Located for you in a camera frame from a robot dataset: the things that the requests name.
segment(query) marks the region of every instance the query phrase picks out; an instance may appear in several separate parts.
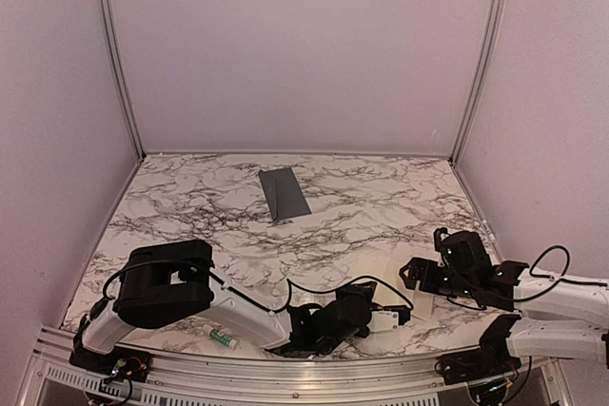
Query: cable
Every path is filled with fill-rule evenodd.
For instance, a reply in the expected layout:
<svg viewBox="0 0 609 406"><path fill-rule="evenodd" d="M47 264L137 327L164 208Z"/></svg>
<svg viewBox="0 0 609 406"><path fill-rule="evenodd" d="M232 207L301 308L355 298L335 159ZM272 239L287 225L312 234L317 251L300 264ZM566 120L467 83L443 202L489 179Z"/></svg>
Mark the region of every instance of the cable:
<svg viewBox="0 0 609 406"><path fill-rule="evenodd" d="M344 283L343 285L339 285L338 287L334 287L333 289L329 289L329 290L312 290L312 289L307 289L306 287L303 287L301 285L298 285L297 283L295 283L293 280L291 280L290 278L287 279L287 283L289 285L292 285L294 287L296 287L297 289L300 289L304 292L308 292L309 294L316 294L316 295L325 295L325 294L332 294L340 289L342 289L343 287L346 287L347 285L352 284L353 282L357 281L357 280L373 280L375 282L378 282L379 284L384 285L387 289L389 289L391 292L393 292L394 294L396 294L398 297L400 297L402 300L404 300L406 303L408 303L408 306L410 308L410 311L412 311L413 309L415 309L415 305L412 304L412 301L410 301L406 295L404 295L402 292L400 292L398 289L396 289L393 285L388 284L387 282L385 282L384 280L380 280L379 278L375 277L375 276L370 276L370 275L361 275L358 276L357 278L354 278L352 280L348 280L346 283Z"/></svg>
<svg viewBox="0 0 609 406"><path fill-rule="evenodd" d="M102 400L91 398L85 390L83 390L82 392L85 395L85 398L87 399L87 402L90 406L123 406L124 404L127 404L133 396L133 382L131 382L131 379L129 377L125 377L125 379L129 384L129 391L127 393L127 396L125 396L120 401L112 400L110 403L106 403Z"/></svg>
<svg viewBox="0 0 609 406"><path fill-rule="evenodd" d="M541 255L533 262L533 266L530 269L532 270L535 266L537 266L537 264L540 262L540 260L543 259L543 257L545 257L549 252L554 251L555 249L562 250L567 256L567 262L565 263L564 268L562 268L562 273L560 274L561 276L564 276L566 274L567 270L569 269L569 264L571 263L571 254L569 253L569 250L566 247L561 246L559 244L550 246L545 251L543 251L541 253ZM457 278L459 278L461 281L463 281L465 284L467 284L467 286L471 287L474 290L478 290L479 292L482 292L489 297L494 297L496 299L505 300L505 301L509 301L512 303L524 303L527 301L538 299L539 297L543 297L545 294L547 294L548 292L553 290L556 286L558 286L560 284L560 282L563 280L563 279L557 280L556 282L554 282L552 285L550 285L546 289L544 289L541 292L538 292L537 294L532 295L530 297L525 297L523 299L509 299L508 297L503 297L503 296L495 294L493 292L489 292L488 290L483 289L476 284L473 284L472 282L470 282L469 280L464 278L461 275L461 273L459 273L457 270L455 270L454 268L452 268L450 266L450 262L446 259L446 256L444 255L443 252L441 252L440 255L442 256L442 261L444 262L444 264L447 265L451 269L451 271L455 274L455 276L457 276Z"/></svg>
<svg viewBox="0 0 609 406"><path fill-rule="evenodd" d="M537 257L537 259L533 262L533 264L529 268L529 275L533 278L550 279L551 278L550 275L541 275L541 274L535 273L534 270L535 270L535 268L537 268L538 264L545 258L545 256L547 256L550 252L555 251L557 249L561 250L565 254L566 262L564 264L564 267L562 268L562 272L560 273L560 275L562 277L564 275L566 275L567 271L569 270L569 266L571 265L571 253L569 252L569 250L566 247L564 247L560 244L555 244L555 245L550 246L547 249L545 249ZM546 289L542 290L541 292L538 292L537 294L534 294L530 297L524 297L522 299L509 299L508 297L502 297L501 295L495 294L493 292L489 292L488 290L485 290L485 289L479 287L478 285L473 284L472 282L470 282L469 280L464 278L461 275L461 273L459 273L457 270L455 270L454 268L452 268L450 266L450 262L447 260L446 256L444 255L444 253L442 251L441 251L440 255L442 257L442 261L444 262L444 264L447 265L451 269L451 271L455 274L455 276L457 276L457 278L459 278L461 281L463 281L465 284L467 284L467 286L471 287L474 290L478 290L479 292L482 292L482 293L486 294L487 296L494 297L496 299L509 301L512 303L525 303L527 301L531 301L531 300L538 299L539 297L543 297L545 294L547 294L548 292L553 290L555 287L557 287L561 282L566 282L566 283L574 284L574 285L583 285L583 286L597 286L597 287L607 287L608 286L608 284L605 282L569 280L567 278L558 278L552 285L550 285Z"/></svg>
<svg viewBox="0 0 609 406"><path fill-rule="evenodd" d="M172 264L172 265L180 265L180 266L187 266L190 268L194 268L202 273L207 273L209 274L214 280L216 280L220 285L224 285L225 282L218 278L218 276L216 276L212 271L208 271L207 267L203 267L202 265L199 265L197 263L194 263L192 261L145 261L142 263L136 263L134 265L130 265L130 266L126 266L122 269L120 269L119 271L117 271L116 273L114 273L113 275L111 275L106 282L104 283L104 287L102 288L102 295L104 297L104 299L110 301L113 300L113 297L111 297L108 294L108 288L109 286L120 276L124 275L125 273L135 270L137 268L142 268L144 266L149 266L149 265L157 265L157 264ZM285 301L285 304L283 306L281 306L279 309L270 309L267 306L264 306L263 304L259 303L258 301L252 299L251 297L249 297L247 294L245 294L244 292L240 291L239 289L235 289L232 286L228 286L228 290L233 292L235 295L241 297L242 299L244 299L245 301L247 301L250 304L253 304L254 306L256 306L259 309L262 309L263 311L265 311L266 313L268 312L273 312L273 313L281 313L282 311L284 311L285 309L287 309L287 307L289 306L289 304L292 301L292 287L296 287L297 289L301 289L305 292L308 292L310 294L318 294L318 295L323 295L323 294L331 294L333 292L336 292L337 290L352 284L353 282L357 281L357 280L363 280L363 279L369 279L369 280L375 280L376 282L384 285L385 287L387 287L389 290L391 290L394 294L396 294L398 297L400 297L402 300L406 301L406 303L408 303L409 307L410 307L410 311L412 311L414 309L414 304L412 304L412 301L410 301L406 295L404 295L402 292L400 292L398 289L396 289L395 287L393 287L392 285L388 284L387 282L385 282L384 280L380 280L379 278L376 278L374 276L368 276L368 275L362 275L359 276L353 280L349 280L348 282L346 282L343 285L340 285L338 287L335 287L334 289L331 290L327 290L327 291L317 291L317 290L310 290L310 289L306 289L305 287L302 287L301 285L298 285L297 283L295 283L294 281L292 281L290 278L287 278L287 300Z"/></svg>
<svg viewBox="0 0 609 406"><path fill-rule="evenodd" d="M125 379L129 383L129 392L127 393L127 396L125 396L125 399L123 399L123 401L119 403L110 403L110 406L123 406L124 404L127 404L127 402L131 399L131 396L133 395L133 382L131 382L131 379L129 379L128 377L125 377Z"/></svg>
<svg viewBox="0 0 609 406"><path fill-rule="evenodd" d="M521 385L518 387L518 389L516 390L516 392L514 392L514 394L509 397L508 399L506 399L501 405L505 406L508 403L511 403L512 401L514 401L514 398L516 398L516 396L519 395L520 392L522 392L522 389L524 388L524 385L526 385L526 381L529 380L530 376L531 376L531 370L533 368L533 358L529 357L529 367L526 370L526 376L524 377L524 379L522 380Z"/></svg>
<svg viewBox="0 0 609 406"><path fill-rule="evenodd" d="M512 388L512 386L514 385L514 383L516 382L516 380L521 376L521 374L518 372L518 370L516 369L516 367L512 364L512 363L508 363L507 366L509 366L512 369L512 373L514 373L514 377L512 377L511 379L508 376L504 376L503 380L504 383L497 385L497 386L493 386L491 388L489 388L486 392L482 392L480 394L480 396L488 396L490 394L493 394L494 392L496 392L497 390L505 387L505 394L503 394L503 396L507 395L507 392Z"/></svg>
<svg viewBox="0 0 609 406"><path fill-rule="evenodd" d="M201 273L207 273L207 266L202 266L202 265L199 265L199 264L194 263L192 261L145 261L145 262L142 262L142 263L136 263L134 265L125 266L125 267L121 268L120 270L118 270L113 275L111 275L106 280L106 282L104 283L104 287L102 288L102 295L108 301L113 300L114 297L111 297L110 295L108 295L108 288L109 288L109 286L119 276L122 276L122 275L124 275L125 273L127 273L127 272L129 272L131 270L136 270L138 268L142 268L144 266L149 266L149 265L168 264L168 263L172 264L172 265L189 266L190 268L195 268L196 270L200 271Z"/></svg>
<svg viewBox="0 0 609 406"><path fill-rule="evenodd" d="M548 253L553 251L554 249L560 249L560 250L564 251L564 253L567 257L567 263L564 267L564 273L562 273L562 276L564 276L566 274L566 270L568 269L569 263L571 262L571 254L569 253L569 250L566 247L557 244L557 245L549 247L548 249L543 251L541 253L541 255L539 257L537 257L537 259L533 262L533 264L531 265L531 268L529 269L529 275L531 275L532 278L542 278L545 280L549 280L550 278L552 278L550 275L541 275L539 273L535 273L534 270L535 270L535 268L537 268L537 265L543 260L543 258ZM557 281L566 282L568 284L574 284L574 285L586 285L586 286L592 285L592 286L597 286L597 287L607 287L606 282L596 282L596 281L587 281L587 280L569 280L567 278L559 278Z"/></svg>
<svg viewBox="0 0 609 406"><path fill-rule="evenodd" d="M146 369L145 363L142 360L140 360L139 358L137 358L137 357L129 357L129 358L127 358L127 361L129 361L129 360L135 360L138 363L138 367L136 369L134 369L134 370L128 370L127 368L124 368L123 371L125 371L125 375L127 377L131 377L135 373L137 373L138 371L142 371L142 370Z"/></svg>
<svg viewBox="0 0 609 406"><path fill-rule="evenodd" d="M454 300L452 300L450 297L446 297L446 300L447 300L449 303L456 304L457 306L460 306L461 308L470 309L470 310L472 310L472 311L486 311L486 310L488 309L488 308L487 308L486 306L484 306L484 305L479 306L479 307L477 307L477 308L475 308L474 306L468 306L467 304L463 304L463 303L459 303L458 301L454 301Z"/></svg>
<svg viewBox="0 0 609 406"><path fill-rule="evenodd" d="M440 364L440 361L436 361L436 364L434 365L434 371L436 372L437 375L444 377L444 372L440 371L440 369L438 368L438 365Z"/></svg>

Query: white wall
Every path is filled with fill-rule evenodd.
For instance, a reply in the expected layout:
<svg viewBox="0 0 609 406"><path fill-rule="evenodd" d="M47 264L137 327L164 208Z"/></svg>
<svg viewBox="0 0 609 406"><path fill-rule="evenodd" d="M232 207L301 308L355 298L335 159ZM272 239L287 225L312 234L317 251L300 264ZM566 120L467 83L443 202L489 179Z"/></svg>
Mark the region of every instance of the white wall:
<svg viewBox="0 0 609 406"><path fill-rule="evenodd" d="M134 165L96 0L0 0L3 404Z"/></svg>
<svg viewBox="0 0 609 406"><path fill-rule="evenodd" d="M490 0L112 0L151 151L448 156Z"/></svg>
<svg viewBox="0 0 609 406"><path fill-rule="evenodd" d="M563 243L609 278L609 0L507 0L460 169L505 258ZM606 367L564 366L577 406L608 404Z"/></svg>

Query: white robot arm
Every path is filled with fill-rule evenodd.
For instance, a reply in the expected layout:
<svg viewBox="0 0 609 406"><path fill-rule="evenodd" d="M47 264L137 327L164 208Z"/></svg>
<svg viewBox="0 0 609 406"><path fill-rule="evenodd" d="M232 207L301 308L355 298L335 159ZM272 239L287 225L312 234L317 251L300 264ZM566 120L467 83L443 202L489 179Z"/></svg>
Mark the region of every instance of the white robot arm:
<svg viewBox="0 0 609 406"><path fill-rule="evenodd" d="M120 278L117 298L109 283ZM136 328L162 328L180 319L201 316L243 335L283 357L329 354L346 338L365 338L371 331L395 328L410 319L411 308L381 307L372 302L377 283L348 283L326 306L275 309L253 291L233 284L214 268L211 246L193 240L134 250L127 265L104 286L104 297L81 320L70 362L107 372L124 351L116 344Z"/></svg>
<svg viewBox="0 0 609 406"><path fill-rule="evenodd" d="M520 358L546 356L582 358L609 368L609 280L588 279L547 272L537 263L519 261L493 265L480 236L445 228L434 233L442 263L414 258L401 271L404 284L451 299L473 299L481 309L495 307L520 314L499 316L484 332L480 348L440 357L447 383L463 382L501 373L506 366L521 366ZM538 312L560 320L522 316Z"/></svg>

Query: marble table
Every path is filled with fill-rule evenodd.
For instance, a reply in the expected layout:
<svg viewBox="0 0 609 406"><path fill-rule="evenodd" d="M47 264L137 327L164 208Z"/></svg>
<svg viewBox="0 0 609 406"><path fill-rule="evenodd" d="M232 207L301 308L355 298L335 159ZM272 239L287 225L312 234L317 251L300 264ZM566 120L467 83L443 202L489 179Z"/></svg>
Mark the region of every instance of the marble table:
<svg viewBox="0 0 609 406"><path fill-rule="evenodd" d="M312 214L271 223L258 171L291 166ZM480 226L447 161L331 155L159 155L147 157L92 256L66 313L75 331L101 296L107 277L136 247L192 238L213 246L213 259L235 282L278 305L285 278L328 289L353 276L362 256L382 254L405 264L437 259L432 234ZM296 302L312 299L297 293ZM354 338L327 358L382 358L477 344L497 316L433 299L430 320ZM273 358L246 338L231 350L208 339L201 318L136 330L126 339L174 352L228 358Z"/></svg>

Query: black object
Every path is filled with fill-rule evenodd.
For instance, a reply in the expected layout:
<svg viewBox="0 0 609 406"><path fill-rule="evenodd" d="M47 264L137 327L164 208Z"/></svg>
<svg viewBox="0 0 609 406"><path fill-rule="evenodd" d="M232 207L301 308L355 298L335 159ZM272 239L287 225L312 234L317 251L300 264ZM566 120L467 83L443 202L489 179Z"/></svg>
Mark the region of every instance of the black object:
<svg viewBox="0 0 609 406"><path fill-rule="evenodd" d="M609 332L602 335L600 340L605 343L605 360L607 361L607 369L609 370Z"/></svg>
<svg viewBox="0 0 609 406"><path fill-rule="evenodd" d="M308 292L309 294L315 294L315 295L333 294L335 292L338 292L340 289L345 288L347 285L354 284L358 280L371 280L372 282L379 283L380 285L386 287L391 292L396 294L397 297L400 297L402 300L404 300L407 303L407 306L406 306L407 310L412 311L414 309L414 305L412 304L412 301L410 301L406 295L404 295L402 292L400 292L398 289L396 289L393 285L385 282L384 280L382 280L380 278L377 278L376 276L371 276L371 275L360 275L357 278L353 278L353 279L349 280L348 282L346 282L343 285L340 285L338 287L335 287L335 288L329 289L329 290L313 290L313 289L309 289L307 287L302 287L301 285L297 284L290 278L287 278L287 285L288 285L287 290L288 290L288 294L290 294L290 297L291 297L292 287L300 289L303 292Z"/></svg>
<svg viewBox="0 0 609 406"><path fill-rule="evenodd" d="M263 186L272 221L278 222L311 214L305 195L290 167L261 170L258 172L258 178Z"/></svg>
<svg viewBox="0 0 609 406"><path fill-rule="evenodd" d="M309 303L288 307L292 333L290 341L269 352L282 357L306 358L325 355L345 339L366 338L372 319L372 296L375 282L350 284L336 291L336 299L327 306Z"/></svg>
<svg viewBox="0 0 609 406"><path fill-rule="evenodd" d="M446 385L500 375L511 366L520 368L521 360L510 355L506 343L520 319L518 315L501 315L484 331L479 348L440 356L437 371Z"/></svg>
<svg viewBox="0 0 609 406"><path fill-rule="evenodd" d="M201 267L185 266L188 262ZM209 289L211 246L201 240L172 242L140 247L131 252L125 268L133 268L121 277L121 291L114 311L129 325L155 329L200 313L209 307L213 293ZM183 281L171 283L178 273Z"/></svg>
<svg viewBox="0 0 609 406"><path fill-rule="evenodd" d="M493 265L484 249L480 235L461 231L445 238L443 227L434 232L434 246L445 265L436 261L413 258L400 269L400 278L408 289L454 298L476 301L480 308L492 306L514 311L514 286L528 263L504 261Z"/></svg>
<svg viewBox="0 0 609 406"><path fill-rule="evenodd" d="M93 308L97 306L99 309L101 307L99 310L99 312L101 312L106 304L108 304L107 301L100 300L93 305ZM150 352L118 346L105 356L91 352L83 347L82 341L83 332L89 324L90 320L87 316L83 316L78 327L78 332L73 339L74 346L69 355L69 364L104 376L112 376L112 369L116 366L118 360L121 358L128 359L136 357L141 360L144 366L141 369L134 371L129 377L137 382L146 382L150 367Z"/></svg>
<svg viewBox="0 0 609 406"><path fill-rule="evenodd" d="M104 286L106 289L113 278L121 279L121 289L118 299L112 305L113 311L125 323L147 329L161 328L205 311L214 299L209 279L223 283L210 271L213 266L211 254L211 246L200 240L135 249L125 267L112 275ZM171 283L174 273L178 273L182 282ZM290 342L271 352L284 357L329 354L346 338L367 337L370 333L367 324L372 319L372 297L376 285L372 280L362 284L348 283L334 291L336 299L327 306L309 303L293 307L288 301L285 310L292 323ZM265 313L272 311L237 289L229 287L229 290L260 307ZM150 354L147 352L115 347L110 354L101 355L84 348L83 333L110 303L109 299L102 298L91 307L89 315L83 317L74 337L69 362L107 376L121 358L137 357L148 367ZM409 307L384 309L388 308L395 308L400 313L401 322L410 319ZM131 378L144 381L146 376L147 369L137 371Z"/></svg>

